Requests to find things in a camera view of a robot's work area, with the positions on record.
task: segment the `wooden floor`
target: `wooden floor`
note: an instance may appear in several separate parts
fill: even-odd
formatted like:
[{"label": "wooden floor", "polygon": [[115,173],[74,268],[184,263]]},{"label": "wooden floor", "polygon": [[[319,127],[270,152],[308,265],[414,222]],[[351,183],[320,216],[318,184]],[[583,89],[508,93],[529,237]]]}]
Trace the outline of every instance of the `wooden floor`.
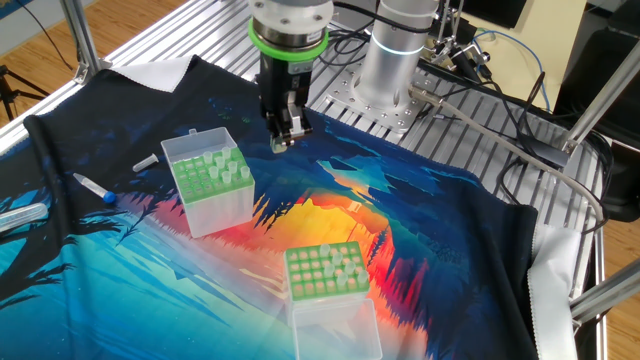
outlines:
[{"label": "wooden floor", "polygon": [[[183,0],[97,0],[86,10],[96,48],[104,56],[124,44],[151,24],[181,5]],[[49,30],[51,38],[72,65],[76,66],[75,48],[66,23]],[[38,35],[21,47],[0,57],[0,64],[44,90],[52,92],[68,82],[74,72],[60,61],[44,34]],[[28,88],[9,79],[13,89]],[[19,113],[36,103],[18,98]],[[8,122],[0,109],[0,126]],[[640,257],[640,222],[633,224],[610,223],[605,228],[606,273],[610,276]],[[640,358],[640,295],[614,308],[608,319],[609,359]]]}]

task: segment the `metal bar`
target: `metal bar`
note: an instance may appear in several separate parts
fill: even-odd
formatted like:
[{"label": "metal bar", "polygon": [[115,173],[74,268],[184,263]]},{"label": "metal bar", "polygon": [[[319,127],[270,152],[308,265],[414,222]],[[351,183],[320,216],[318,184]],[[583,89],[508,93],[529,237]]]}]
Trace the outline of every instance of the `metal bar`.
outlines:
[{"label": "metal bar", "polygon": [[640,292],[640,259],[594,286],[571,303],[571,316],[585,323]]},{"label": "metal bar", "polygon": [[98,57],[80,0],[60,0],[60,5],[78,51],[78,70],[74,81],[83,85],[98,71],[109,68],[110,64]]},{"label": "metal bar", "polygon": [[464,0],[460,0],[460,6],[458,6],[458,13],[456,14],[456,24],[453,26],[453,39],[456,39],[458,34],[458,26],[460,26],[460,18],[462,17],[462,6],[464,6]]},{"label": "metal bar", "polygon": [[638,71],[640,71],[640,42],[620,64],[618,70],[611,76],[611,79],[605,84],[598,96],[593,99],[591,105],[585,110],[573,128],[562,137],[560,144],[563,151],[573,152],[576,146],[589,134],[589,131],[596,126],[629,82],[633,80]]},{"label": "metal bar", "polygon": [[449,3],[451,0],[447,0],[442,8],[442,19],[440,19],[440,33],[438,34],[438,41],[436,44],[442,43],[442,36],[444,35],[444,27],[447,25],[447,16],[449,15]]}]

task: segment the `blue tube cap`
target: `blue tube cap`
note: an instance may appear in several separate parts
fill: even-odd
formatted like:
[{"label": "blue tube cap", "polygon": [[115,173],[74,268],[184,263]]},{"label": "blue tube cap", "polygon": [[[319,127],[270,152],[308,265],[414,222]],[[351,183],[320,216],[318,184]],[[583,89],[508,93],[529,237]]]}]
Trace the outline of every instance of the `blue tube cap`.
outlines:
[{"label": "blue tube cap", "polygon": [[107,204],[113,204],[114,202],[116,202],[116,194],[112,193],[111,191],[107,191],[107,193],[104,194],[102,200]]}]

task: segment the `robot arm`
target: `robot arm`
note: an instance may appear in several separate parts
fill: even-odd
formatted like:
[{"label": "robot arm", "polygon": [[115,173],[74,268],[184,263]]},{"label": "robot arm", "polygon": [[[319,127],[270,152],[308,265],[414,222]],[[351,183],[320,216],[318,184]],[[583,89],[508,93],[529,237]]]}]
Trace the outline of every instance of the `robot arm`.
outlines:
[{"label": "robot arm", "polygon": [[[409,86],[415,81],[416,65],[429,36],[427,29],[438,18],[439,5],[440,0],[380,1],[378,15],[425,31],[403,30],[376,21],[367,56],[349,84],[350,96],[334,97],[334,102],[394,131],[407,131],[421,108],[419,101],[411,99]],[[249,6],[253,14],[249,37],[261,52],[257,76],[261,112],[267,120],[273,151],[283,152],[312,131],[304,108],[309,97],[313,61],[328,45],[327,25],[333,16],[334,3],[332,0],[249,0]],[[351,7],[338,2],[336,6]],[[461,50],[455,40],[461,7],[452,33],[443,37],[447,10],[443,10],[445,16],[440,17],[436,41],[441,56],[434,53],[432,60],[439,62],[453,53],[449,57],[458,61],[458,67],[475,76],[475,71],[468,69],[471,65],[467,58],[467,52],[475,47]],[[488,60],[483,56],[474,58],[477,64]]]},{"label": "robot arm", "polygon": [[304,107],[309,97],[313,61],[327,47],[331,0],[250,0],[249,36],[260,49],[262,116],[271,147],[282,152],[311,133]]}]

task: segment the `metal mounting plate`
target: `metal mounting plate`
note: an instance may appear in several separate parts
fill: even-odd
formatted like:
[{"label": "metal mounting plate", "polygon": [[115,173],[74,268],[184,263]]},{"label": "metal mounting plate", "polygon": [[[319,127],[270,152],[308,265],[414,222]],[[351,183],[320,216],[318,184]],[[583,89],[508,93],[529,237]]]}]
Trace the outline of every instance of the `metal mounting plate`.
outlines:
[{"label": "metal mounting plate", "polygon": [[[430,80],[425,75],[416,73],[412,77],[412,82],[425,86],[430,83]],[[404,108],[374,108],[353,94],[350,81],[339,77],[327,88],[327,99],[398,134],[404,134],[411,128],[416,120],[416,115],[425,106],[425,102],[412,99],[409,105]]]}]

